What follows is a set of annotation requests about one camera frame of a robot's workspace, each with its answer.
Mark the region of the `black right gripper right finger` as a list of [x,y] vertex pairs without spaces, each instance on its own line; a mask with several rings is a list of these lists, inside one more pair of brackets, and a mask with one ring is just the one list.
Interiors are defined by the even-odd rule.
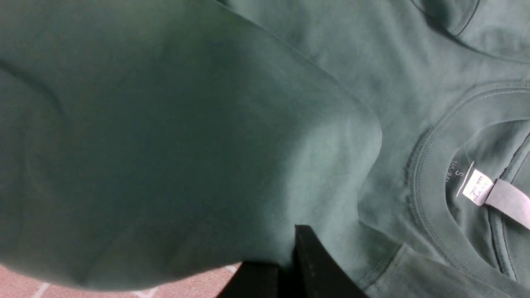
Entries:
[[300,298],[367,298],[308,225],[295,225],[294,268]]

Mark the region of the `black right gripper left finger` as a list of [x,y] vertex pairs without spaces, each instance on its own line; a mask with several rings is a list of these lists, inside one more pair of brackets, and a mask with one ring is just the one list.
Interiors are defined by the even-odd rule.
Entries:
[[295,298],[296,289],[276,264],[243,262],[218,298]]

